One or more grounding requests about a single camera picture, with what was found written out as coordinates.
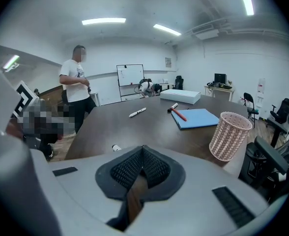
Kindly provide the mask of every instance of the white marker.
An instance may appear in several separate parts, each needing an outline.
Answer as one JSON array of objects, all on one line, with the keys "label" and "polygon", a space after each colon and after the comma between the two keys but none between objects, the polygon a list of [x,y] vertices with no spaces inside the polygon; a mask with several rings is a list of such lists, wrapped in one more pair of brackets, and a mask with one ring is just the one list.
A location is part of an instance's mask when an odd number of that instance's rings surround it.
[{"label": "white marker", "polygon": [[112,149],[113,149],[113,151],[121,150],[121,148],[118,147],[117,145],[113,145],[113,146],[112,146]]},{"label": "white marker", "polygon": [[173,106],[171,106],[171,108],[176,108],[178,106],[177,103],[175,103]]},{"label": "white marker", "polygon": [[146,108],[143,108],[143,109],[141,109],[141,110],[139,110],[139,111],[137,111],[137,112],[132,113],[129,117],[133,117],[133,116],[135,116],[135,115],[143,112],[144,110],[146,110]]}]

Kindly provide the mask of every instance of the cable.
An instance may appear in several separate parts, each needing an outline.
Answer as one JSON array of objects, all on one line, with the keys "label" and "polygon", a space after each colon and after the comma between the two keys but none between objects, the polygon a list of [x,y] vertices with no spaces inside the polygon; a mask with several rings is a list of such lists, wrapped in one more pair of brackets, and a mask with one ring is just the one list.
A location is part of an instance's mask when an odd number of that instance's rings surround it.
[{"label": "cable", "polygon": [[208,85],[208,93],[212,94],[213,88],[210,87],[210,85]]},{"label": "cable", "polygon": [[136,86],[136,87],[134,88],[134,92],[135,92],[135,93],[139,93],[139,89],[138,89],[138,91],[137,91],[137,92],[135,91],[135,89],[136,89],[137,87],[138,87],[138,86]]}]

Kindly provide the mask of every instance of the white box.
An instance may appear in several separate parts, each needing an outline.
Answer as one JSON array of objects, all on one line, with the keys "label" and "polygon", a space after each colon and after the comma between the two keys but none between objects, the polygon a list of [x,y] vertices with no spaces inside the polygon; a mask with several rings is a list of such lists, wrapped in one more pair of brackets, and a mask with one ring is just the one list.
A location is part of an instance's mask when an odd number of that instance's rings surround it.
[{"label": "white box", "polygon": [[169,89],[161,92],[161,99],[195,104],[201,96],[200,92]]}]

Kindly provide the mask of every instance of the man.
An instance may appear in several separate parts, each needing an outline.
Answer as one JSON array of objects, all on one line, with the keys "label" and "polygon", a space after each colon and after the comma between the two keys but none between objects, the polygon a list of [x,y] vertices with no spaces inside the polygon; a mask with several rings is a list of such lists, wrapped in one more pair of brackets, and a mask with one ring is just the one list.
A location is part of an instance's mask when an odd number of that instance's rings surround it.
[{"label": "man", "polygon": [[150,79],[141,83],[139,92],[143,97],[155,96],[155,93],[160,89],[159,84],[154,84]]},{"label": "man", "polygon": [[79,131],[84,122],[85,112],[90,114],[96,106],[88,93],[89,81],[85,78],[80,62],[86,59],[86,49],[77,45],[72,53],[72,59],[67,60],[60,69],[59,82],[66,86],[69,112],[75,117],[75,131]]}]

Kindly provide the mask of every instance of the ceiling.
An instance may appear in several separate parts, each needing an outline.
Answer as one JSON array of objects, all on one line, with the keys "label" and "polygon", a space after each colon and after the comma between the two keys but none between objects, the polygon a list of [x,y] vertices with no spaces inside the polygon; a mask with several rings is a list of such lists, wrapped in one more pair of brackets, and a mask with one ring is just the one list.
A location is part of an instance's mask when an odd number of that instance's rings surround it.
[{"label": "ceiling", "polygon": [[46,59],[41,59],[37,56],[27,54],[18,50],[14,50],[11,48],[7,48],[4,46],[0,46],[0,71],[4,73],[4,69],[2,68],[14,55],[18,55],[19,59],[16,63],[19,64],[17,69],[10,70],[10,72],[5,73],[6,76],[18,77],[20,78],[26,72],[33,71],[40,62],[55,64]]},{"label": "ceiling", "polygon": [[[106,37],[133,37],[178,43],[191,29],[214,23],[222,30],[267,30],[288,34],[289,29],[271,0],[252,0],[254,16],[247,16],[243,0],[16,0],[28,24],[44,25],[63,43]],[[122,17],[125,24],[83,26],[93,18]],[[154,29],[160,24],[182,33],[176,37]]]}]

